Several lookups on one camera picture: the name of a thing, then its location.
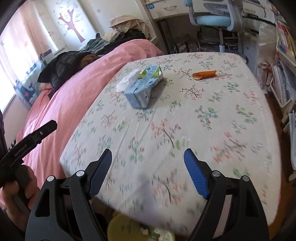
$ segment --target desk drawer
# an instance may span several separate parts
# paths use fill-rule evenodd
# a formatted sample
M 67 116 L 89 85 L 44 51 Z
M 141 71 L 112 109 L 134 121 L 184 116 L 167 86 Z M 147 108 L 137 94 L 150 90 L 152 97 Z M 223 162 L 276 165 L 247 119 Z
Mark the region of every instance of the desk drawer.
M 165 18 L 174 15 L 188 14 L 188 7 L 183 0 L 165 0 L 147 4 L 153 19 Z

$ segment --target tree mural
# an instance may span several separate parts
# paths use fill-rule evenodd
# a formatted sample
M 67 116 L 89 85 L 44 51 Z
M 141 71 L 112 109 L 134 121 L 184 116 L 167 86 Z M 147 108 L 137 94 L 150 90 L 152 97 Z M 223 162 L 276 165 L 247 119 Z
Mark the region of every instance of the tree mural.
M 56 10 L 54 10 L 53 13 L 54 16 L 59 20 L 57 24 L 61 26 L 61 30 L 64 31 L 63 36 L 66 36 L 68 31 L 72 29 L 79 38 L 79 41 L 82 43 L 85 38 L 81 36 L 75 27 L 75 23 L 81 20 L 81 14 L 76 14 L 76 16 L 73 17 L 74 10 L 78 8 L 78 5 L 70 1 L 67 2 L 67 6 L 63 1 L 57 2 L 56 5 L 59 7 L 59 13 L 57 13 Z

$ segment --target wooden floor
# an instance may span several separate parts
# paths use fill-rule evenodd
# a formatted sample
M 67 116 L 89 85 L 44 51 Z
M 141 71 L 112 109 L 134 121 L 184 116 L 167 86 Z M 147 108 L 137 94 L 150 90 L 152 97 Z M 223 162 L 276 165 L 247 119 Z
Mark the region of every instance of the wooden floor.
M 269 226 L 270 239 L 273 238 L 280 230 L 281 225 L 292 208 L 292 200 L 295 199 L 295 188 L 292 187 L 293 183 L 288 182 L 289 175 L 292 173 L 292 166 L 290 161 L 290 141 L 289 137 L 283 133 L 281 127 L 282 113 L 279 105 L 274 96 L 266 95 L 266 99 L 269 103 L 270 109 L 274 116 L 274 122 L 276 130 L 279 136 L 279 143 L 281 148 L 281 163 L 282 163 L 282 175 L 281 175 L 281 201 L 279 203 L 277 216 L 272 225 Z M 186 237 L 176 236 L 176 241 L 185 241 Z

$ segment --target drawer handle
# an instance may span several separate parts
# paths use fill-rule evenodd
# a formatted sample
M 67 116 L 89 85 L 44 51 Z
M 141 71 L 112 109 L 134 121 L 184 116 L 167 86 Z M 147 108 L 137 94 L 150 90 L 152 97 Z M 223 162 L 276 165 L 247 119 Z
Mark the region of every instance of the drawer handle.
M 174 10 L 176 10 L 176 8 L 177 8 L 178 6 L 170 6 L 170 7 L 164 7 L 164 9 L 165 10 L 167 10 L 167 11 L 174 11 Z

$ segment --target silver screw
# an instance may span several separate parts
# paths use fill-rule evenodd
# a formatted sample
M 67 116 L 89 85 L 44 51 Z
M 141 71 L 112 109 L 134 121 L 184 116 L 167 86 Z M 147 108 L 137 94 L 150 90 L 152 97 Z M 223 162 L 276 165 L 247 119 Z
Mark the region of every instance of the silver screw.
M 51 182 L 51 181 L 53 181 L 54 180 L 54 176 L 49 176 L 48 178 L 47 178 L 47 181 L 49 181 L 49 182 Z
M 213 174 L 214 177 L 219 177 L 220 176 L 220 172 L 218 172 L 218 171 L 213 171 L 212 174 Z
M 78 171 L 76 173 L 76 176 L 78 176 L 78 177 L 82 177 L 83 175 L 84 175 L 84 171 Z
M 249 177 L 248 176 L 243 176 L 242 179 L 245 181 L 245 182 L 248 182 L 250 181 Z

